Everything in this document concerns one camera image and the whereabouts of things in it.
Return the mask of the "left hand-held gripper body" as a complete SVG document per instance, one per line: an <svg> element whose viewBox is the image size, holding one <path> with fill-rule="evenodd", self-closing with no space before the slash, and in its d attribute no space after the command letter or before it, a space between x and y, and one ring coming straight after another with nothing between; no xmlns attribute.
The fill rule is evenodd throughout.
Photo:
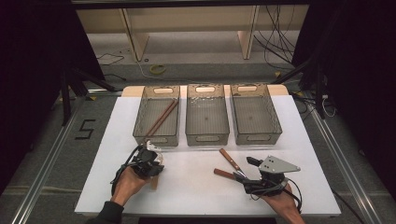
<svg viewBox="0 0 396 224"><path fill-rule="evenodd" d="M156 176L164 168L162 150L147 141L133 150L129 157L129 165L140 178Z"/></svg>

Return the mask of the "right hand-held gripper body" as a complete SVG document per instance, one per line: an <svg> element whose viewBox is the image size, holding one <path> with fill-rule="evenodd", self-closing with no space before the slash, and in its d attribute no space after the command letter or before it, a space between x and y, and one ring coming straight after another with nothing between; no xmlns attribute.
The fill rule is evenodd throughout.
<svg viewBox="0 0 396 224"><path fill-rule="evenodd" d="M257 166L261 174L260 186L253 192L256 196L275 196L280 194L288 184L285 173L300 172L301 168L297 165L283 161L275 156L268 156L262 160L262 164Z"/></svg>

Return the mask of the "wooden handled knife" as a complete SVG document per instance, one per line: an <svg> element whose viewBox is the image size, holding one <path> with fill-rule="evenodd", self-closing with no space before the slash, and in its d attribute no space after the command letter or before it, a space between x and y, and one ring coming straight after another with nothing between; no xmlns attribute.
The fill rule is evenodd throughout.
<svg viewBox="0 0 396 224"><path fill-rule="evenodd" d="M236 172L228 173L228 172L225 172L225 171L217 169L217 168L214 169L214 174L215 175L220 175L220 176L223 176L223 177L226 177L226 178L229 178L229 179L233 179L233 180L235 180L237 182L240 182L240 183L242 183L243 180L245 179L242 175L240 175L240 174L238 174Z"/></svg>
<svg viewBox="0 0 396 224"><path fill-rule="evenodd" d="M239 165L233 160L233 158L228 154L228 152L224 149L221 148L219 150L219 153L228 161L228 163L231 164L231 166L235 169L235 171L240 174L243 177L246 177L246 175L244 174L244 172L241 170L241 168L239 167Z"/></svg>

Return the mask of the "translucent grey plastic bin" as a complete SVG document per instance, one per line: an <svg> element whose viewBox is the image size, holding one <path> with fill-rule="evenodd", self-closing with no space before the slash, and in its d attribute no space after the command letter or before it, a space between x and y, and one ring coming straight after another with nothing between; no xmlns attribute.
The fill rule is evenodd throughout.
<svg viewBox="0 0 396 224"><path fill-rule="evenodd" d="M185 134L189 146L227 145L230 125L221 84L188 86Z"/></svg>
<svg viewBox="0 0 396 224"><path fill-rule="evenodd" d="M178 145L179 86L146 86L135 120L133 137L138 144L157 147Z"/></svg>
<svg viewBox="0 0 396 224"><path fill-rule="evenodd" d="M283 130L268 85L234 84L230 89L235 143L274 145Z"/></svg>

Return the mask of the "reddish brown chopstick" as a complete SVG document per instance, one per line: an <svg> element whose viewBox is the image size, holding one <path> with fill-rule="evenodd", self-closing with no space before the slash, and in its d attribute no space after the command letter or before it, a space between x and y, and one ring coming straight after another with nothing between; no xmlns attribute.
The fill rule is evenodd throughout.
<svg viewBox="0 0 396 224"><path fill-rule="evenodd" d="M161 115L156 119L156 121L153 123L153 125L149 128L149 130L146 132L146 136L152 136L154 135L157 130L161 127L161 125L164 123L166 118L170 115L170 113L173 111L175 106L178 104L177 100L173 100L172 103L165 108L165 110L161 113Z"/></svg>
<svg viewBox="0 0 396 224"><path fill-rule="evenodd" d="M161 113L160 117L148 130L148 136L171 136L177 133L177 112L178 100L174 100Z"/></svg>

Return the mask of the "person's left hand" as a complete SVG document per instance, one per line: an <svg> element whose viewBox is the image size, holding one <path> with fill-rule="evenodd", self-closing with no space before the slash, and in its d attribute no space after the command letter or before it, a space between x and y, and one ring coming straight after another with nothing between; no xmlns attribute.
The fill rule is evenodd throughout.
<svg viewBox="0 0 396 224"><path fill-rule="evenodd" d="M121 173L110 201L124 206L133 195L149 182L150 178L140 178L131 167L128 167Z"/></svg>

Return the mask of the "person's right hand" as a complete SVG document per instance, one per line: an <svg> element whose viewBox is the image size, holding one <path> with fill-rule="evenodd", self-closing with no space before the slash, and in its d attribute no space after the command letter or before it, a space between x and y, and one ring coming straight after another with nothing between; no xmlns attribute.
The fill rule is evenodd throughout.
<svg viewBox="0 0 396 224"><path fill-rule="evenodd" d="M272 209L282 218L283 217L302 217L297 210L294 199L287 193L282 192L275 196L262 196Z"/></svg>

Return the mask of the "white table cover sheet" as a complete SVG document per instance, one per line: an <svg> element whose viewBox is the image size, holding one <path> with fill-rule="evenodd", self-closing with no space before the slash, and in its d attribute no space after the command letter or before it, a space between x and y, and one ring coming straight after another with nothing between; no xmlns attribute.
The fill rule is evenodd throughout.
<svg viewBox="0 0 396 224"><path fill-rule="evenodd" d="M132 136L137 97L121 97L113 108L102 142L92 164L76 211L92 216L98 213L111 196L110 182L125 163L136 142ZM296 105L287 95L276 96L273 103L283 129L273 146L238 146L230 141L229 155L245 174L257 179L257 167L247 157L259 160L275 156L295 164L300 172L291 173L294 192L303 197L302 212L310 217L332 217L340 209L318 162ZM218 147L188 147L181 139L177 147L163 151L164 170L158 188L143 187L125 206L125 213L136 216L192 217L269 217L274 212L264 201L255 201L243 186L214 174L214 169L231 171L232 166L220 155Z"/></svg>

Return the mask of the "black tripod stand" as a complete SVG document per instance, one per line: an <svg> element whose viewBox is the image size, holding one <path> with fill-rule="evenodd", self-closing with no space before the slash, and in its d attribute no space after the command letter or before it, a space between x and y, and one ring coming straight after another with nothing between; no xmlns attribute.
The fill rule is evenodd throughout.
<svg viewBox="0 0 396 224"><path fill-rule="evenodd" d="M322 105L322 96L323 96L323 79L324 75L320 68L318 59L314 56L310 57L304 63L301 63L291 71L289 71L286 75L282 75L273 81L273 84L281 84L292 77L302 73L303 77L300 79L299 86L302 91L306 91L312 86L315 86L315 109L322 119L325 118L324 108Z"/></svg>
<svg viewBox="0 0 396 224"><path fill-rule="evenodd" d="M66 69L61 74L61 93L64 109L63 125L65 125L70 120L72 114L69 88L71 88L76 96L86 96L88 94L88 89L83 83L84 80L88 80L110 92L120 91L120 89L109 85L104 80L94 77L93 75L90 75L89 73L86 73L76 67L70 67Z"/></svg>

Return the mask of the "yellow tape roll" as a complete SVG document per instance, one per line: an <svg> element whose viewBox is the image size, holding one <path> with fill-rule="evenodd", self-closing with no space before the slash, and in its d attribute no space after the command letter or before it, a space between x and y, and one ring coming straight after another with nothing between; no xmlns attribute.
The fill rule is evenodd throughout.
<svg viewBox="0 0 396 224"><path fill-rule="evenodd" d="M154 64L149 68L149 71L153 75L161 75L166 71L166 67L162 64Z"/></svg>

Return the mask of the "black curtain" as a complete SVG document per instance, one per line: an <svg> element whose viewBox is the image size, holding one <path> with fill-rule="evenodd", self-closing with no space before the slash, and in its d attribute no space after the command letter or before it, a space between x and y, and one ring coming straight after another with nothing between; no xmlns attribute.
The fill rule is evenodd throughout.
<svg viewBox="0 0 396 224"><path fill-rule="evenodd" d="M0 0L0 194L57 99L68 65L104 77L71 0Z"/></svg>
<svg viewBox="0 0 396 224"><path fill-rule="evenodd" d="M396 200L396 0L308 0L292 63L313 54L343 9L320 68L360 149Z"/></svg>

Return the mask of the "light wooden desk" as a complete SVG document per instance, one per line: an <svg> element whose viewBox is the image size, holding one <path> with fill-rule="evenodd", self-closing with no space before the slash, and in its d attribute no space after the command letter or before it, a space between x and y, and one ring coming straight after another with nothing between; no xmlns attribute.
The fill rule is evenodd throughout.
<svg viewBox="0 0 396 224"><path fill-rule="evenodd" d="M133 58L140 61L151 33L236 31L245 60L250 58L253 33L269 31L278 21L282 31L302 28L308 5L241 7L154 7L79 9L88 34L125 34Z"/></svg>

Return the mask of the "aluminium floor rail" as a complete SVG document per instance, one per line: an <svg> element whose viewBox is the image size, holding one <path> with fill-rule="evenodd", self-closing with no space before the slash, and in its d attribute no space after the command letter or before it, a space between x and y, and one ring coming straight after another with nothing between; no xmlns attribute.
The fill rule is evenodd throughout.
<svg viewBox="0 0 396 224"><path fill-rule="evenodd" d="M52 144L46 159L40 166L33 183L24 192L23 199L12 218L11 224L25 224L27 222L33 208L35 207L35 203L38 200L40 192L42 191L50 172L63 149L66 138L76 121L77 114L84 104L85 99L85 96L76 97L68 121L61 127L61 130L57 134L56 139Z"/></svg>
<svg viewBox="0 0 396 224"><path fill-rule="evenodd" d="M317 124L330 152L332 153L338 169L345 179L346 184L357 203L357 206L361 210L361 214L365 220L365 223L382 224L380 215L376 212L369 194L366 192L358 177L355 175L352 166L347 161L346 156L336 141L326 120L319 114L319 110L322 109L320 103L321 100L316 100L315 105L313 106L313 119Z"/></svg>

